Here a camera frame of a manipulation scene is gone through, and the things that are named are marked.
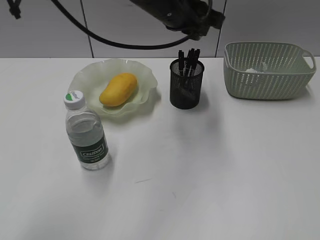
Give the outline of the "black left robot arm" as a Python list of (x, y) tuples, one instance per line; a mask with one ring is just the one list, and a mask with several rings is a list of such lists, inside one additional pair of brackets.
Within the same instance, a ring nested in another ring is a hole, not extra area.
[(203, 0), (132, 0), (133, 4), (159, 20), (173, 32), (182, 32), (194, 41), (220, 30), (225, 15), (213, 9), (213, 1)]

